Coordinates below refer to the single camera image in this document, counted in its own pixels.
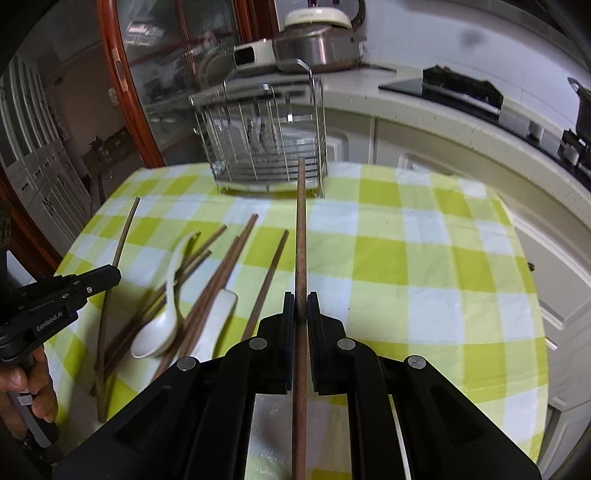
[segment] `white cabinet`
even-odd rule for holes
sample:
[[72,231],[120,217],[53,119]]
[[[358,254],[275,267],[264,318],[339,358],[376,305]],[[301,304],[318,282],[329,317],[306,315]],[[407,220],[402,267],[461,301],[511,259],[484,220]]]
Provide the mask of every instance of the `white cabinet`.
[[591,231],[556,200],[494,159],[415,128],[378,120],[375,162],[476,179],[503,198],[532,274],[550,369],[548,423],[538,465],[550,477],[591,420]]
[[572,410],[551,410],[538,468],[542,478],[548,480],[569,456],[585,433],[591,417],[591,402]]
[[351,163],[371,163],[374,155],[375,118],[358,113],[326,109],[326,135],[341,138],[342,159]]
[[23,168],[11,177],[10,182],[12,188],[14,188],[14,191],[21,199],[23,206],[28,208],[31,202],[33,202],[35,195],[39,192],[29,171]]
[[18,56],[0,77],[0,160],[23,206],[64,255],[90,219],[90,194],[58,138],[36,69]]
[[50,202],[38,194],[29,208],[29,215],[60,255],[65,255],[72,243],[74,236],[57,217],[57,213],[51,208]]
[[[309,115],[311,107],[294,106],[294,115]],[[375,118],[358,113],[325,109],[326,144],[328,161],[371,163],[374,150]],[[288,137],[302,136],[313,132],[316,125],[298,122],[297,129],[283,125],[283,134]]]

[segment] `green checkered tablecloth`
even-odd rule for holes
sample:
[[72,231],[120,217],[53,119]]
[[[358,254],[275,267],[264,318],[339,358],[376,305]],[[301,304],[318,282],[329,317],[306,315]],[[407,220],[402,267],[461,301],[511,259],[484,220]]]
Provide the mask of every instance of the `green checkered tablecloth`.
[[[259,220],[228,288],[238,304],[216,346],[223,355],[239,341],[282,231],[291,231],[262,316],[282,308],[294,288],[296,201],[292,194],[219,194],[207,165],[134,173],[101,207],[58,270],[81,274],[110,263],[135,196],[138,211],[123,250],[121,284],[113,292],[109,337],[159,286],[178,240],[221,223],[228,232],[212,257],[185,283],[186,314],[251,213]],[[544,331],[527,261],[499,197],[455,177],[357,164],[330,164],[324,199],[310,199],[308,288],[324,314],[348,336],[380,355],[427,358],[531,458],[544,430],[548,367]],[[64,449],[99,426],[93,381],[103,296],[48,345]],[[158,359],[127,357],[115,380],[112,416],[149,382]],[[310,389],[308,467],[311,478],[345,478],[350,471],[344,397]],[[248,472],[277,478],[290,465],[291,398],[259,395]]]

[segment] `dish rack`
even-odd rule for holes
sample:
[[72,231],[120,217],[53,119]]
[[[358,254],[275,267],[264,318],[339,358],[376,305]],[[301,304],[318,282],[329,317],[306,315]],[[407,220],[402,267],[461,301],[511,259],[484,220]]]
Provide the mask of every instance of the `dish rack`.
[[322,79],[307,70],[305,75],[235,79],[190,97],[195,133],[203,141],[218,189],[295,190],[303,158],[306,189],[323,194],[327,152]]

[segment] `finger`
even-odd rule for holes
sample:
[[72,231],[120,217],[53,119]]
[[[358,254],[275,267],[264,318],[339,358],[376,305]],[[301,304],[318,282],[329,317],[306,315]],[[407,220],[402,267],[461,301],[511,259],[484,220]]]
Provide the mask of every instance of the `finger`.
[[27,426],[5,393],[0,393],[0,417],[13,437],[18,440],[25,437]]
[[58,410],[59,410],[59,407],[58,407],[57,402],[56,402],[52,406],[52,408],[49,411],[49,413],[43,417],[43,420],[45,420],[47,423],[53,423],[53,422],[55,422],[55,420],[57,418],[57,412],[58,412]]
[[35,362],[28,373],[28,388],[33,395],[37,395],[42,388],[51,383],[47,363]]
[[27,376],[20,367],[0,365],[0,392],[20,392],[27,386]]
[[39,419],[51,416],[55,419],[55,415],[57,415],[57,398],[51,385],[44,387],[38,393],[35,400],[33,400],[31,408],[35,416]]
[[45,355],[45,348],[43,347],[43,345],[38,346],[37,348],[35,348],[33,350],[33,358],[37,362],[41,362],[41,363],[47,362],[47,356]]

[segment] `kitchen countertop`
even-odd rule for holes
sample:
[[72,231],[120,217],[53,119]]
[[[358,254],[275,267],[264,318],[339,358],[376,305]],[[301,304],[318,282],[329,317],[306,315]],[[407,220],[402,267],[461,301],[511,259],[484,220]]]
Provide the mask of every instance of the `kitchen countertop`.
[[[378,85],[422,77],[422,70],[395,66],[394,72],[360,69],[323,75],[324,107],[396,122],[468,146],[525,177],[547,192],[591,229],[591,193],[542,152],[523,140],[471,115],[428,100],[386,92]],[[562,130],[507,99],[522,112],[562,136]]]

